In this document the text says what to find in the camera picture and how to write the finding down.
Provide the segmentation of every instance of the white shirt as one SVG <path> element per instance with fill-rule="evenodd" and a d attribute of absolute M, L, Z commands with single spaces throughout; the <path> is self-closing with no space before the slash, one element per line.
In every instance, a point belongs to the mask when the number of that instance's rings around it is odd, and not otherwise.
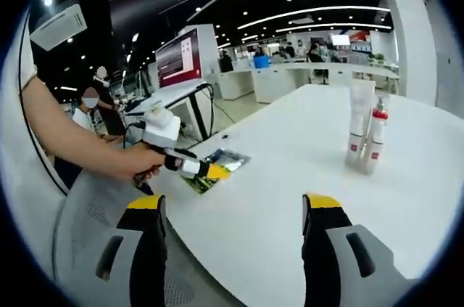
<path fill-rule="evenodd" d="M 95 134 L 95 128 L 88 114 L 84 113 L 79 107 L 75 109 L 72 120 L 75 121 L 79 126 L 89 131 L 93 131 Z"/>
<path fill-rule="evenodd" d="M 54 227 L 65 196 L 51 180 L 38 158 L 21 110 L 18 75 L 21 75 L 24 88 L 35 74 L 27 26 L 22 37 L 26 22 L 24 14 L 1 69 L 0 176 L 9 210 L 19 233 L 38 265 L 51 277 Z M 52 175 L 56 175 L 40 144 L 36 144 L 47 168 Z"/>

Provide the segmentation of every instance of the blue container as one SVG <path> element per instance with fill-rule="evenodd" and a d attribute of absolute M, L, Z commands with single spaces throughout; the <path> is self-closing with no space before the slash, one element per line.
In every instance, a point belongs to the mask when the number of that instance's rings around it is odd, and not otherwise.
<path fill-rule="evenodd" d="M 254 57 L 254 67 L 257 69 L 263 69 L 264 67 L 270 67 L 269 57 L 267 55 L 260 55 L 259 57 Z"/>

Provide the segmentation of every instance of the white pillar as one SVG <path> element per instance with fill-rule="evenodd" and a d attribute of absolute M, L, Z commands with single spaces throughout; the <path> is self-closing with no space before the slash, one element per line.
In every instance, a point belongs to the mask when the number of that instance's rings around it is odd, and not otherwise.
<path fill-rule="evenodd" d="M 423 0 L 387 0 L 397 34 L 399 93 L 435 106 L 436 52 Z"/>

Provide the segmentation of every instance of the hand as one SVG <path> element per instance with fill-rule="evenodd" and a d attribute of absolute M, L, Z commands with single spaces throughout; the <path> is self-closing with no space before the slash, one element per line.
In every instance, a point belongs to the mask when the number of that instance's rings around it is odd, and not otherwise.
<path fill-rule="evenodd" d="M 161 155 L 149 148 L 148 144 L 139 142 L 127 149 L 119 150 L 123 154 L 121 170 L 114 173 L 117 179 L 130 181 L 136 174 L 145 172 L 144 178 L 150 179 L 157 175 L 160 166 L 165 164 L 165 155 Z"/>

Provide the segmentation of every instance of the black ceiling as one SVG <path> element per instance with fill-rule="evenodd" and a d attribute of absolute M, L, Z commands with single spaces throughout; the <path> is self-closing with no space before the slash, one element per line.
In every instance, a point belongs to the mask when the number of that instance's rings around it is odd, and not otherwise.
<path fill-rule="evenodd" d="M 61 3 L 66 0 L 54 0 Z M 122 44 L 112 37 L 112 25 L 109 13 L 109 0 L 79 0 L 86 19 L 88 29 L 73 38 L 71 44 L 64 43 L 45 52 L 33 44 L 35 62 L 38 66 L 39 77 L 46 82 L 54 96 L 63 99 L 75 99 L 75 92 L 57 89 L 55 87 L 69 86 L 81 87 L 94 74 L 95 69 L 103 65 L 109 73 L 122 70 L 126 64 L 122 62 L 129 48 L 122 48 Z M 169 41 L 176 33 L 187 24 L 187 19 L 195 13 L 197 7 L 203 7 L 211 0 L 188 0 L 153 19 L 153 23 L 139 31 L 139 38 L 133 47 L 133 59 L 130 61 L 129 70 L 138 69 L 147 57 L 152 57 L 152 51 L 159 48 L 163 41 Z M 326 7 L 335 5 L 363 5 L 377 7 L 379 0 L 217 0 L 204 8 L 196 15 L 190 24 L 213 23 L 220 25 L 217 32 L 218 44 L 224 44 L 227 38 L 234 44 L 241 44 L 244 34 L 265 34 L 271 37 L 276 29 L 285 28 L 288 21 L 304 17 L 297 15 L 289 18 L 281 18 L 264 22 L 252 27 L 237 30 L 237 27 L 247 22 L 252 22 L 264 17 L 291 12 L 298 9 L 313 7 Z M 31 22 L 45 11 L 39 0 L 34 1 L 31 10 Z M 312 13 L 313 17 L 322 17 L 320 22 L 360 22 L 374 24 L 378 22 L 376 12 L 362 10 L 339 10 Z M 390 18 L 385 21 L 391 24 Z"/>

